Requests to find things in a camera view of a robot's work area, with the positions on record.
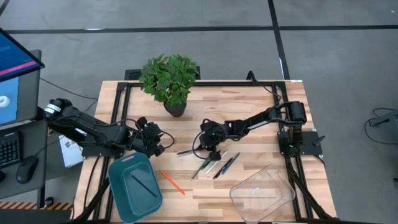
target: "keyboard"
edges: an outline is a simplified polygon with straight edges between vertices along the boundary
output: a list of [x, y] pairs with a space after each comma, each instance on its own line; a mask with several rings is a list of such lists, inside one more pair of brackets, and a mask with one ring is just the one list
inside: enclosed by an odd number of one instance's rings
[[11, 166], [22, 160], [19, 132], [7, 134], [0, 138], [0, 168]]

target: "plant pot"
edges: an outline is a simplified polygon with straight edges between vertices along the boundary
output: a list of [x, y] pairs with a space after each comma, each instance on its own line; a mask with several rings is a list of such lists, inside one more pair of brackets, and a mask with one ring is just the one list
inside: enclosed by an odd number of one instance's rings
[[184, 114], [186, 107], [187, 103], [184, 102], [174, 106], [170, 106], [167, 102], [164, 102], [164, 108], [175, 118], [181, 117]]

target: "orange marker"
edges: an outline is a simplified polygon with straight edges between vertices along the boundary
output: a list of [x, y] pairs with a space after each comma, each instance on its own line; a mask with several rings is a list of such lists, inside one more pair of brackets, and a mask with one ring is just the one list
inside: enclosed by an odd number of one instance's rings
[[185, 192], [176, 183], [174, 183], [174, 181], [172, 179], [170, 179], [170, 177], [168, 177], [168, 175], [165, 172], [163, 172], [163, 171], [160, 171], [160, 172], [163, 174], [164, 177], [167, 178], [167, 180], [170, 181], [170, 183], [172, 183], [174, 185], [174, 187], [176, 189], [178, 189], [181, 192], [181, 194], [185, 195]]

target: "concrete floor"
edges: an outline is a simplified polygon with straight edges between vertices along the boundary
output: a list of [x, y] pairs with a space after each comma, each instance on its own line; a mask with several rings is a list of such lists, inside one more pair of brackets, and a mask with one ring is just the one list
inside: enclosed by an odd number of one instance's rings
[[[395, 0], [275, 0], [275, 9], [280, 26], [398, 24]], [[11, 0], [0, 17], [6, 30], [271, 25], [268, 3], [261, 0]], [[42, 77], [92, 97], [103, 80], [121, 80], [126, 69], [140, 68], [161, 53], [191, 56], [202, 79], [245, 78], [248, 70], [258, 78], [282, 78], [273, 31], [12, 36], [43, 51]], [[315, 126], [326, 135], [322, 146], [338, 216], [396, 223], [397, 146], [371, 142], [363, 125], [373, 108], [398, 105], [398, 30], [282, 31], [281, 36], [290, 77], [304, 81]], [[40, 84], [40, 106], [56, 97], [81, 109], [91, 103]], [[369, 133], [398, 142], [385, 126]], [[79, 174], [74, 169], [47, 181], [47, 194], [71, 202]], [[7, 199], [29, 201], [35, 195]]]

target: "computer mouse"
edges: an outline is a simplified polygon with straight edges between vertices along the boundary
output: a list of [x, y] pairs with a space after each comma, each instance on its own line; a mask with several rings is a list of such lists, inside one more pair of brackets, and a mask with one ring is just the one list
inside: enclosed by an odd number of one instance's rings
[[0, 183], [6, 178], [6, 174], [0, 170]]
[[19, 164], [17, 170], [18, 183], [26, 184], [31, 180], [38, 161], [37, 157], [28, 156]]

